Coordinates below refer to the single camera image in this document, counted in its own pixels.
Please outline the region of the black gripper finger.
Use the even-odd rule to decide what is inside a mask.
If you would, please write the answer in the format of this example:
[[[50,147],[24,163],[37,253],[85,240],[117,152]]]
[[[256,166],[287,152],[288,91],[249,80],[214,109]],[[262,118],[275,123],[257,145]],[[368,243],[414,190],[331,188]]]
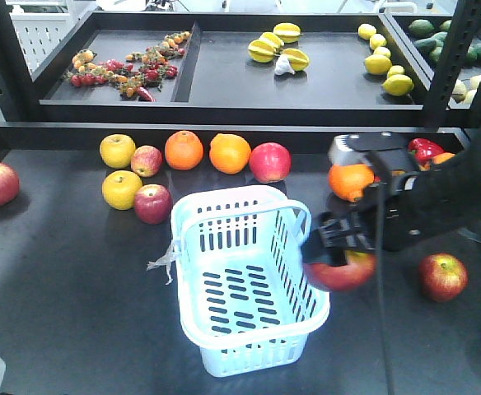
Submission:
[[[373,251],[375,241],[357,212],[336,216],[327,211],[320,217],[318,233],[327,249]]]
[[[333,267],[341,267],[346,264],[343,250],[326,248],[318,230],[312,230],[309,233],[301,246],[301,254],[304,264],[324,263]]]

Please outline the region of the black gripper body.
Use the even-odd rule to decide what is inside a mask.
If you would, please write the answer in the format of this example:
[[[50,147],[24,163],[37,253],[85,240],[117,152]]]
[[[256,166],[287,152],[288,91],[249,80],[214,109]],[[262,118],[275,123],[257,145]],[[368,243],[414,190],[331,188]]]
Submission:
[[[428,170],[394,177],[365,189],[363,199],[342,216],[357,212],[375,250],[400,251],[451,231],[451,172]]]

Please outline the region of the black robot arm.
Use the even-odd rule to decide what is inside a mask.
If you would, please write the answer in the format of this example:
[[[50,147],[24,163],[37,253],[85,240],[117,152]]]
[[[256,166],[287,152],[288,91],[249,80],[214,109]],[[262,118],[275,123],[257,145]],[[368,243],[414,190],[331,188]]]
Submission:
[[[481,221],[481,127],[429,170],[394,175],[379,151],[366,158],[379,180],[345,211],[322,214],[310,240],[321,253],[400,251]]]

